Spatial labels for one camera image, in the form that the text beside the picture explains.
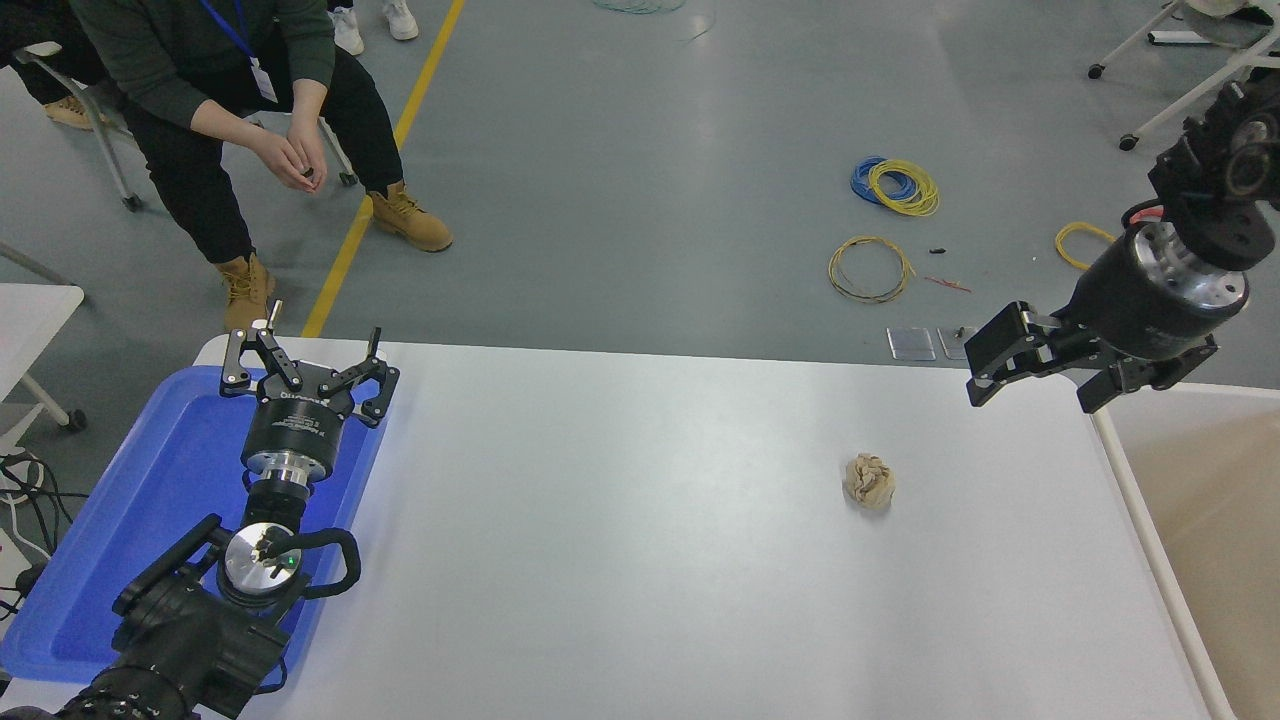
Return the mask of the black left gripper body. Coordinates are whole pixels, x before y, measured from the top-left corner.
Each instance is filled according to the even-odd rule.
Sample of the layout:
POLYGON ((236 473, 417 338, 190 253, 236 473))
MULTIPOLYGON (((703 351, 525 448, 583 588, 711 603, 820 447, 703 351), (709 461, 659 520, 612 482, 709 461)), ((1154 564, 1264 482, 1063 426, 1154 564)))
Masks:
POLYGON ((337 387, 338 372, 300 363, 302 386, 292 389, 278 373, 259 380, 257 405, 242 448, 242 464, 264 473, 266 456, 293 454, 306 457, 310 473, 332 473, 337 462, 346 418, 355 401, 348 389, 323 398, 320 387, 337 387))

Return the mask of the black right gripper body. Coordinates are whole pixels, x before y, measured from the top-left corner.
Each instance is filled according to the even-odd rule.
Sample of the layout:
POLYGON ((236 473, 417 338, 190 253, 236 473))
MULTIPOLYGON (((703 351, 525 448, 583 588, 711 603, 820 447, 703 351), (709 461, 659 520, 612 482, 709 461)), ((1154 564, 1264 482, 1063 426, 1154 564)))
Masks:
POLYGON ((1084 275, 1062 307, 1111 348, 1149 361, 1203 345, 1247 305, 1244 272, 1196 255, 1176 231, 1128 231, 1084 275))

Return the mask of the person's right hand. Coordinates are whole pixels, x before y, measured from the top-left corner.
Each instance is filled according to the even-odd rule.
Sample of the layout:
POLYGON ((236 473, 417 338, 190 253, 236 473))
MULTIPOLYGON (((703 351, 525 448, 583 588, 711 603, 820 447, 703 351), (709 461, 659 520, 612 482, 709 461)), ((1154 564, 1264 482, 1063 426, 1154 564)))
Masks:
POLYGON ((308 167, 285 137, 256 128, 250 149, 287 188, 306 193, 317 191, 316 181, 305 174, 308 167))

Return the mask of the person's left hand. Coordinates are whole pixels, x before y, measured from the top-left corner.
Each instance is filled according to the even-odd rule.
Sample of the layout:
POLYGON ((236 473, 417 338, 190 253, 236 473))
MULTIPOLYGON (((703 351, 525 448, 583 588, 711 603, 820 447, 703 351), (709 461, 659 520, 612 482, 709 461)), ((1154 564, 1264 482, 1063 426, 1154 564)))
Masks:
POLYGON ((326 151, 320 137, 319 118, 294 113, 285 138, 297 156, 294 167, 302 176, 306 192, 317 192, 326 182, 326 151))

